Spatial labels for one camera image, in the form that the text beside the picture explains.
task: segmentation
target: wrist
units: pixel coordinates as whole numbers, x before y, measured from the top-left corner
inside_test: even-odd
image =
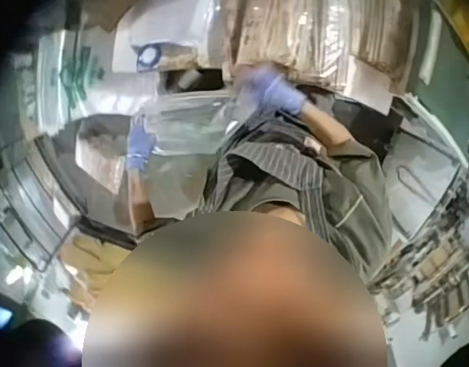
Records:
[[[140,156],[139,154],[128,155],[128,160],[126,162],[126,168],[128,171],[137,170],[143,172],[146,167],[147,159]]]
[[[287,88],[283,109],[291,115],[299,116],[302,113],[302,108],[307,101],[307,97],[304,93],[291,86]]]

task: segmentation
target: hand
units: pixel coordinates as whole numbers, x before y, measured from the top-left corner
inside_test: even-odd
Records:
[[[288,84],[274,68],[243,67],[238,71],[241,86],[254,94],[260,106],[282,109],[294,116],[301,113],[306,96]]]
[[[132,169],[144,170],[156,140],[155,135],[149,135],[144,130],[144,115],[133,118],[128,137],[128,171]]]

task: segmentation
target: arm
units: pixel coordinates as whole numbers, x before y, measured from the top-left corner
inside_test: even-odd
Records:
[[[301,119],[327,150],[353,140],[347,128],[311,102],[305,101],[302,105]]]
[[[154,222],[148,189],[138,169],[128,172],[129,216],[134,233],[141,233]]]
[[[241,85],[254,94],[261,106],[282,109],[299,116],[314,136],[330,150],[353,140],[350,132],[330,115],[320,111],[304,93],[292,87],[271,67],[240,69]]]
[[[155,221],[147,185],[142,172],[155,145],[153,135],[148,135],[141,121],[131,126],[128,137],[128,206],[134,233],[143,232]]]

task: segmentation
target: plastic wrap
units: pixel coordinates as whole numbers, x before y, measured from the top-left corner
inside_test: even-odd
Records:
[[[235,64],[271,62],[290,80],[342,91],[351,56],[398,83],[412,36],[410,0],[226,0],[225,79]]]
[[[84,122],[76,137],[75,162],[117,195],[125,171],[125,145],[126,137],[112,134],[106,125]]]
[[[273,62],[291,79],[345,81],[347,0],[247,0],[237,63]]]
[[[403,78],[411,51],[411,0],[358,0],[348,3],[351,54],[394,81]]]
[[[61,31],[40,39],[37,120],[41,132],[54,135],[67,122],[91,115],[133,115],[156,97],[158,73],[112,72],[114,39],[101,28]]]
[[[219,0],[147,0],[120,21],[113,70],[180,70],[220,67]]]
[[[160,96],[134,119],[157,136],[155,154],[214,154],[254,110],[248,97],[221,90]]]

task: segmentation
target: white paper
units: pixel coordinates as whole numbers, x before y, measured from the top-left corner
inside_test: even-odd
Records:
[[[393,102],[391,79],[384,73],[351,56],[348,81],[343,94],[376,111],[389,115]]]
[[[146,0],[135,5],[118,24],[112,70],[136,73],[133,47],[169,43],[208,52],[213,0]]]

